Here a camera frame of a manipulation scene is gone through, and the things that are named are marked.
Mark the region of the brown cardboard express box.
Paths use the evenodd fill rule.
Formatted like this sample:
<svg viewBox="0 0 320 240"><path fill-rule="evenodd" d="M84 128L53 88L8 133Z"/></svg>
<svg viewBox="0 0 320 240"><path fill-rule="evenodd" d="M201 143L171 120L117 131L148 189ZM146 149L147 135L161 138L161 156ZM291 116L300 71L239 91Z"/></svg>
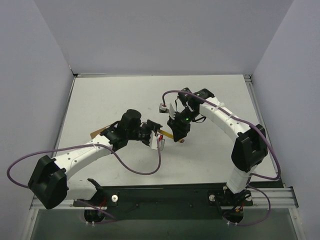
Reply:
<svg viewBox="0 0 320 240"><path fill-rule="evenodd" d="M109 127L110 127L110 126L108 125L108 126L105 126L105 127L103 127L103 128L100 128L100 129L98 129L98 130L90 133L90 138L91 138L91 139L94 139L97 135L99 135L101 132L103 132L105 129L107 129L107 128L109 128Z"/></svg>

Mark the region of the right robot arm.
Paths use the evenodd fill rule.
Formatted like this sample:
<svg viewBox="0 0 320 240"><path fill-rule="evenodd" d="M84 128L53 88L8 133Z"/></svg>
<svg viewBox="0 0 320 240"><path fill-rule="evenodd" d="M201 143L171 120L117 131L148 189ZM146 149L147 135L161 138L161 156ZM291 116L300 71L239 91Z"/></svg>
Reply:
<svg viewBox="0 0 320 240"><path fill-rule="evenodd" d="M184 109L179 112L172 105L162 102L159 112L169 115L167 125L172 130L173 140L187 137L191 123L205 118L216 124L234 143L231 160L234 168L226 182L233 194L242 192L251 180L251 174L268 155L265 129L260 125L249 126L239 121L222 102L208 89L191 92L189 88L177 91L177 99Z"/></svg>

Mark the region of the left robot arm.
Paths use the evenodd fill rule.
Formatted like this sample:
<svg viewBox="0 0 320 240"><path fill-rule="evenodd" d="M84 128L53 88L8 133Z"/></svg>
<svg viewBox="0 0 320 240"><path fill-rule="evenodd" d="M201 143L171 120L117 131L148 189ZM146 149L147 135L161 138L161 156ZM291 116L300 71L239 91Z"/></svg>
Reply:
<svg viewBox="0 0 320 240"><path fill-rule="evenodd" d="M28 182L29 189L48 210L64 200L86 200L96 206L103 199L103 187L94 179L72 180L72 177L96 160L116 155L129 141L142 142L160 150L162 125L152 120L141 121L141 113L127 110L120 120L112 123L84 145L68 147L62 155L40 158Z"/></svg>

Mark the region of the yellow utility knife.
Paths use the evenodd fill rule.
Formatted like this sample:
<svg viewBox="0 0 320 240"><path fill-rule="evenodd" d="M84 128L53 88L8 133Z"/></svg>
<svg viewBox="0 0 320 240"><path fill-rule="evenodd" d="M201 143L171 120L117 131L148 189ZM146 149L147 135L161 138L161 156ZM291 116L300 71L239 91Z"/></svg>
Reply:
<svg viewBox="0 0 320 240"><path fill-rule="evenodd" d="M159 134L164 135L164 136L167 137L167 138L170 138L170 139L172 139L172 140L174 139L174 136L173 136L171 133L167 132L167 131L164 131L164 130L161 130L161 129L160 129L158 132L159 132ZM179 142L179 143L184 143L185 140L182 138L182 139L180 139L178 142Z"/></svg>

